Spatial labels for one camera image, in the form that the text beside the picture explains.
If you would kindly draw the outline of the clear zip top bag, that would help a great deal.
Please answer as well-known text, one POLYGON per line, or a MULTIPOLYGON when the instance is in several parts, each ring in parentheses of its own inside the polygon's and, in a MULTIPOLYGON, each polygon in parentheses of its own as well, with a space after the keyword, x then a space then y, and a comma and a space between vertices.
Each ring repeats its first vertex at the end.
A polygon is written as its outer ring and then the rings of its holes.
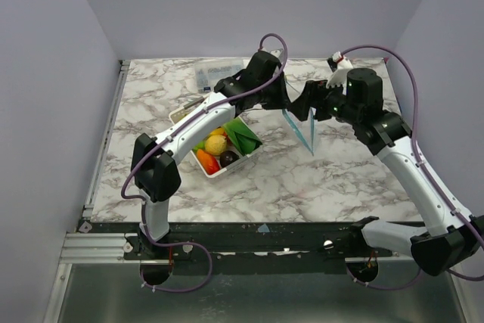
POLYGON ((282 116, 287 123, 287 130, 293 134, 295 139, 312 155, 319 145, 315 128, 315 111, 309 108, 308 118, 304 121, 297 119, 289 110, 282 110, 282 116))

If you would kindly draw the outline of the yellow toy lemon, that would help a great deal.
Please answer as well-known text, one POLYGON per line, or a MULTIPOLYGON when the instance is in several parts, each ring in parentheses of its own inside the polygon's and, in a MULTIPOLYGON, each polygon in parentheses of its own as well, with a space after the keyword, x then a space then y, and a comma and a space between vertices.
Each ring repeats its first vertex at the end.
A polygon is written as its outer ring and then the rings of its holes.
POLYGON ((211 135, 205 140, 204 150, 214 157, 220 156, 227 150, 228 142, 224 135, 211 135))

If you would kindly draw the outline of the dark purple toy mangosteen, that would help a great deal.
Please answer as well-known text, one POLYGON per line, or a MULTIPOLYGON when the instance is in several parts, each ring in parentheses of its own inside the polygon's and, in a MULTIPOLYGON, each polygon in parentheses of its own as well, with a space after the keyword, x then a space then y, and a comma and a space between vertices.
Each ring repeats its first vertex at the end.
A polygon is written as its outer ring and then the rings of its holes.
POLYGON ((225 168, 239 159, 239 156, 235 152, 226 150, 220 154, 219 164, 222 168, 225 168))

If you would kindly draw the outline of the orange red toy mango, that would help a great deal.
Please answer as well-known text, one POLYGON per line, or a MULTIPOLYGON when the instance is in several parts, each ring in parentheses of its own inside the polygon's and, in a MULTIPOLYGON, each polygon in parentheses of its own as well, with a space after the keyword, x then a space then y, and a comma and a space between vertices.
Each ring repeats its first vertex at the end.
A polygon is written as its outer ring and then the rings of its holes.
POLYGON ((200 162, 200 165, 208 175, 215 174, 220 170, 220 165, 217 159, 213 155, 205 152, 203 149, 198 149, 196 156, 200 162))

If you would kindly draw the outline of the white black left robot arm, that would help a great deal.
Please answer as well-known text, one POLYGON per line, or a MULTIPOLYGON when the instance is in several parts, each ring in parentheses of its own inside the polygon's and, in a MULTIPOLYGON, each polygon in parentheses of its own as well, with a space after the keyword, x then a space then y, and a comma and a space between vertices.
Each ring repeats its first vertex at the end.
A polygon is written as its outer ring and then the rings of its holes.
POLYGON ((170 245, 161 239, 169 232, 169 199, 182 182, 180 162, 212 130, 256 104, 268 103, 270 92, 282 90, 286 63, 286 57, 257 51, 246 68, 219 80, 214 91, 185 118, 154 137, 143 134, 136 139, 131 172, 121 195, 142 200, 140 229, 151 244, 170 245))

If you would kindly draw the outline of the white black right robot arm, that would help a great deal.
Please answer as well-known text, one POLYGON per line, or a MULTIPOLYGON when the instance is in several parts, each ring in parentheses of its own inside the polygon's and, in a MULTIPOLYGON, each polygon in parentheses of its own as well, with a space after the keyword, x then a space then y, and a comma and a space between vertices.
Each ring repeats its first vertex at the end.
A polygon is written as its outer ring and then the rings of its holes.
POLYGON ((472 256, 483 241, 483 218, 454 198, 424 160, 402 117, 383 107, 383 81, 371 69, 346 72, 346 80, 308 81, 288 110, 300 121, 315 110, 318 121, 348 123, 355 137, 393 173, 417 207, 424 226, 414 228, 368 217, 355 224, 372 248, 410 256, 437 276, 472 256))

